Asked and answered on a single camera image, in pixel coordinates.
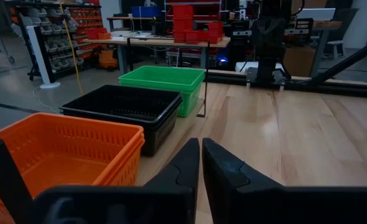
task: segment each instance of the stool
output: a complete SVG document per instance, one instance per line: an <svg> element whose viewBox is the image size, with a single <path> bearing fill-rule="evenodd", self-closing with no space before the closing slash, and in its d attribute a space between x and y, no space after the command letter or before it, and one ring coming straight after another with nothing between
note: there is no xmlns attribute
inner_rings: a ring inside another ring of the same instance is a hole
<svg viewBox="0 0 367 224"><path fill-rule="evenodd" d="M343 56L345 55L345 49L344 49L344 45L343 45L344 41L342 40L335 40L335 41L329 41L327 42L327 44L331 44L333 45L333 56L334 56L334 59L337 59L338 58L338 51L337 51L337 45L340 45L341 44L341 48L343 49Z"/></svg>

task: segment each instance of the yellow cable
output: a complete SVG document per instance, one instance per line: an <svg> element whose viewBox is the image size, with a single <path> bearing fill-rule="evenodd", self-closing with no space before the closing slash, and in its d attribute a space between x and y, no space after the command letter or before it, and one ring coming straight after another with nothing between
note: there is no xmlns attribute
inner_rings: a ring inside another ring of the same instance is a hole
<svg viewBox="0 0 367 224"><path fill-rule="evenodd" d="M62 7L62 2L59 3L59 6L60 6L60 11L62 13L65 13L65 11L63 10L63 7ZM80 95L83 95L83 89L81 88L81 83L80 83L80 76L78 75L76 55L74 53L74 47L73 47L73 44L72 44L72 39L70 38L69 28L67 26L66 19L63 19L63 23L65 24L65 28L66 28L66 32L67 32L67 37L69 39L70 48L71 48L72 54L73 54L73 63L74 63L74 67L76 68L76 77L77 77L78 88L80 89Z"/></svg>

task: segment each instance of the black basket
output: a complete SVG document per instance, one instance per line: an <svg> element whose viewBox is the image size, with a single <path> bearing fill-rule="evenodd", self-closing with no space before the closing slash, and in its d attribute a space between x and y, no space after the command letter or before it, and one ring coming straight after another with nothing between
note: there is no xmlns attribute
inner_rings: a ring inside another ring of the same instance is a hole
<svg viewBox="0 0 367 224"><path fill-rule="evenodd" d="M153 156L173 130L181 102L179 92L105 85L60 109L64 115L142 126L141 154Z"/></svg>

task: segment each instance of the green basket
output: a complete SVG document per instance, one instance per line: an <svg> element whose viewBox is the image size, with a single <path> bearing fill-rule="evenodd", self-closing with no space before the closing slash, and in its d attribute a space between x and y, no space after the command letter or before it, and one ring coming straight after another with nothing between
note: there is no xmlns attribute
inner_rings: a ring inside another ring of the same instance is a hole
<svg viewBox="0 0 367 224"><path fill-rule="evenodd" d="M119 78L123 86L182 92L183 101L178 112L180 117L187 117L196 105L203 79L202 69L157 66L142 66Z"/></svg>

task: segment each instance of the basket rim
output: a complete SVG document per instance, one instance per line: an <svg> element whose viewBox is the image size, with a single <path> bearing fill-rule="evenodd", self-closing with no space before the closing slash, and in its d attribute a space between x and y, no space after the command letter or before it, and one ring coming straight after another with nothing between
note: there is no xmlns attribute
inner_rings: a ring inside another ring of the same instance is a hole
<svg viewBox="0 0 367 224"><path fill-rule="evenodd" d="M116 86L116 85L103 85L93 91L97 91L101 88L104 88L106 86ZM159 89L153 89L153 88L138 88L138 87L132 87L132 86L117 86L118 88L137 88L137 89L147 89L147 90L150 90L150 91L163 91L163 92L168 92L168 93L177 93L177 96L175 97L175 99L170 103L170 105L168 107L166 107L166 109L161 112L154 120L152 121L146 121L146 120L143 120L143 119L137 119L137 118L130 118L130 117L127 117L127 116L119 116L119 115L113 115L113 114L105 114L105 113L99 113L99 112L94 112L94 111L87 111L87 110L80 110L80 109L74 109L74 108L69 108L69 107L66 107L66 105L76 101L76 100L80 100L82 99L84 96L86 96L87 94L90 94L90 93L87 93L75 100L72 100L71 102L63 105L62 107L60 107L59 109L61 110L64 110L64 111L74 111L74 112L79 112L79 113L83 113L83 114L89 114L89 115L95 115L95 116L101 116L101 117L109 117L109 118L117 118L117 119L125 119L125 120L128 120L128 121L134 121L134 122L137 122L137 123L144 123L146 125L155 125L157 124L158 122L161 121L161 119L164 117L164 116L167 116L169 114L170 111L173 110L174 107L176 107L176 105L179 106L179 104L181 104L182 102L182 93L181 92L177 92L177 91L168 91L168 90L159 90Z"/></svg>

